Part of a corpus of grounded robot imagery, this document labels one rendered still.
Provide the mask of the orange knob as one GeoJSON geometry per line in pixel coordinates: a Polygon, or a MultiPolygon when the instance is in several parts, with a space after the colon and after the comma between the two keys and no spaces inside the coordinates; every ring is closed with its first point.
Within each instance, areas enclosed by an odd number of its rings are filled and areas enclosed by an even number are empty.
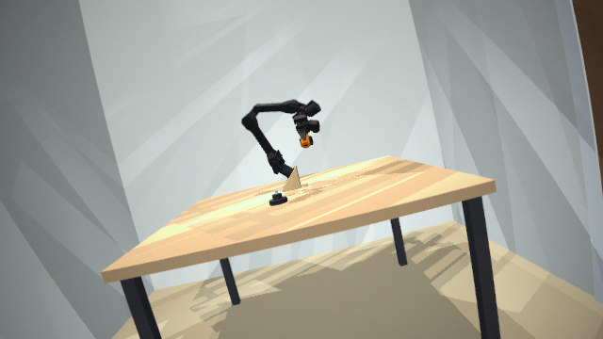
{"type": "Polygon", "coordinates": [[[306,134],[306,140],[305,141],[303,141],[302,138],[301,138],[301,146],[303,148],[308,148],[310,146],[310,141],[309,141],[308,134],[306,134]]]}

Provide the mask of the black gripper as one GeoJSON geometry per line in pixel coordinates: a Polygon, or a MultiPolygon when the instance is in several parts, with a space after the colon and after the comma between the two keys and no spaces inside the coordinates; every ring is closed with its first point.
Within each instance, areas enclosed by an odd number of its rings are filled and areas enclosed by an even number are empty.
{"type": "MultiPolygon", "coordinates": [[[[306,140],[306,134],[308,134],[308,132],[310,132],[309,125],[307,123],[308,120],[307,120],[306,115],[302,114],[302,115],[299,115],[299,116],[295,116],[293,118],[293,121],[294,121],[294,124],[297,123],[296,130],[299,133],[299,135],[301,136],[302,140],[305,141],[306,140]]],[[[309,136],[309,141],[310,141],[310,145],[314,144],[313,139],[312,139],[311,136],[309,136]]]]}

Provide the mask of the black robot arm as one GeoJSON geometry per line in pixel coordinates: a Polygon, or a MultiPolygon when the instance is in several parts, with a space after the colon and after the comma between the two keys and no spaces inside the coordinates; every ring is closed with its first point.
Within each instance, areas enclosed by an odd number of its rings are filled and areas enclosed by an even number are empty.
{"type": "MultiPolygon", "coordinates": [[[[254,137],[266,153],[267,159],[269,161],[270,166],[272,167],[274,174],[278,174],[280,172],[288,179],[294,168],[292,169],[287,164],[285,164],[283,155],[280,153],[279,150],[275,151],[271,147],[268,140],[260,130],[255,116],[258,114],[258,112],[282,111],[289,114],[294,114],[297,112],[292,117],[293,119],[295,116],[299,116],[302,114],[306,115],[306,117],[313,117],[320,110],[320,105],[313,99],[308,104],[301,103],[296,99],[287,100],[281,103],[267,103],[262,105],[256,104],[253,109],[250,110],[250,112],[248,112],[242,117],[241,124],[247,130],[253,133],[254,137]]],[[[313,131],[313,133],[318,133],[318,131],[320,131],[320,125],[318,120],[308,120],[307,123],[309,125],[310,131],[313,131]]]]}

